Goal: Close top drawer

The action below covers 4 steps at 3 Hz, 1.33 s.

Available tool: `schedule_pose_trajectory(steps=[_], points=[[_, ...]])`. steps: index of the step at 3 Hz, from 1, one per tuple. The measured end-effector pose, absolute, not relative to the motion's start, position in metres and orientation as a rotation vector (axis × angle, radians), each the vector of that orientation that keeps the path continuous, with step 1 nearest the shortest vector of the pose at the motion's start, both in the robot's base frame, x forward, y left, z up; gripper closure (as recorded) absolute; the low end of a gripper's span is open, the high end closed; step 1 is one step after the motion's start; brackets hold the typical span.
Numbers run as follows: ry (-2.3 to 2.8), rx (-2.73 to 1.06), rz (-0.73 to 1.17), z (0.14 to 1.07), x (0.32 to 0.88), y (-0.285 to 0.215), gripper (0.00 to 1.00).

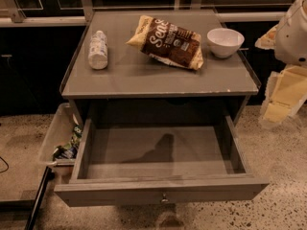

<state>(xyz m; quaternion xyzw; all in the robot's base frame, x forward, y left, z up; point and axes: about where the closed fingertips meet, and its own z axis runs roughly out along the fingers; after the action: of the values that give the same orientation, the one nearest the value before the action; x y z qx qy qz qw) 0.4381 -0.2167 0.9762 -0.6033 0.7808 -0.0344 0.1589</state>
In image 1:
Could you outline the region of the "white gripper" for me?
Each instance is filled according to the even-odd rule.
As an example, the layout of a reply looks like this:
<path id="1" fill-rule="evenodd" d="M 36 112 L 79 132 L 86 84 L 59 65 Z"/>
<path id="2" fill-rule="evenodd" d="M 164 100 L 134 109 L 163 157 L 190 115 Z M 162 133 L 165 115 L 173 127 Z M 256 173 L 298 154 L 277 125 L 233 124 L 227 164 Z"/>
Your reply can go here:
<path id="1" fill-rule="evenodd" d="M 277 127 L 293 118 L 307 100 L 307 68 L 298 66 L 307 65 L 307 0 L 295 0 L 254 46 L 274 50 L 275 57 L 288 64 L 280 73 L 271 72 L 260 109 L 260 125 Z"/>

